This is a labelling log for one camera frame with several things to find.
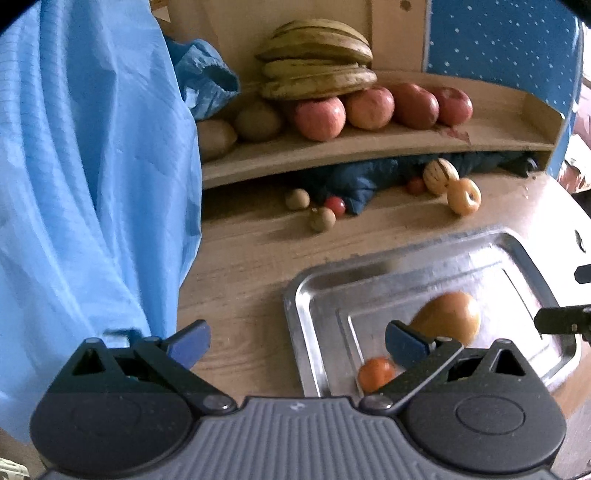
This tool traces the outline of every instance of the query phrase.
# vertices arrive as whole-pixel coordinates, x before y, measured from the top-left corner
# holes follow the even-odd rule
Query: metal tray
[[[353,257],[303,271],[288,286],[284,307],[304,395],[349,395],[364,359],[388,355],[385,327],[410,323],[430,299],[462,290],[479,303],[482,325],[472,347],[509,338],[553,390],[580,360],[575,335],[540,335],[533,317],[557,306],[517,236],[480,230]]]

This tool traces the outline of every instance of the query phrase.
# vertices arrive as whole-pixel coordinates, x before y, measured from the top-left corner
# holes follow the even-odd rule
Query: blue cloth
[[[238,77],[206,41],[183,45],[166,38],[166,45],[181,97],[196,121],[216,114],[240,93]]]
[[[17,439],[84,338],[175,331],[196,135],[147,0],[42,0],[0,37],[0,427]]]

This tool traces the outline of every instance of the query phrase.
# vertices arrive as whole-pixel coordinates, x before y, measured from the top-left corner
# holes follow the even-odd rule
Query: banana
[[[301,28],[270,38],[255,57],[262,61],[320,59],[365,65],[372,61],[373,55],[370,48],[356,38],[316,28]]]
[[[284,34],[285,32],[289,32],[291,30],[309,27],[322,29],[328,32],[341,33],[351,38],[357,38],[357,40],[361,40],[363,43],[369,46],[367,38],[365,38],[353,27],[350,27],[342,22],[337,22],[336,20],[327,20],[325,18],[310,18],[308,20],[294,20],[293,22],[288,22],[285,25],[282,25],[279,28],[277,28],[273,32],[272,37],[278,37],[279,35]]]
[[[357,63],[339,65],[333,60],[288,59],[265,63],[262,68],[262,74],[270,79],[281,79],[350,70],[358,66]]]
[[[366,89],[377,80],[372,70],[358,67],[334,73],[273,80],[262,85],[261,96],[269,100],[326,98]]]

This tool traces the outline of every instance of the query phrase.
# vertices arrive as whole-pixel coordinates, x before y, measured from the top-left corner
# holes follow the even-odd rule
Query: wooden tabletop
[[[288,212],[285,187],[274,177],[205,191],[203,241],[180,293],[178,326],[203,318],[212,346],[195,371],[239,402],[252,395],[301,395],[282,303],[300,271],[352,255],[383,251],[445,233],[502,224],[526,247],[561,305],[591,303],[591,284],[573,272],[591,263],[591,220],[546,174],[521,179],[475,175],[482,206],[455,217],[444,199],[412,197],[404,189],[380,192],[358,217],[314,234],[307,212]],[[577,229],[590,254],[576,243]],[[566,415],[591,394],[591,355],[556,393]]]

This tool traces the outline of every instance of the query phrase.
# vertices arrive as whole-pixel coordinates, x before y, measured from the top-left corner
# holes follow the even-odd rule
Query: red apple
[[[345,97],[345,111],[351,125],[363,130],[378,130],[394,114],[394,97],[385,87],[371,87]]]
[[[400,83],[390,88],[396,108],[394,120],[415,130],[428,130],[439,116],[439,104],[435,96],[414,83]]]
[[[439,122],[454,127],[472,118],[472,101],[461,90],[452,87],[438,87],[431,90],[439,103]]]
[[[302,100],[295,106],[294,123],[304,137],[326,142],[345,126],[345,107],[338,97]]]

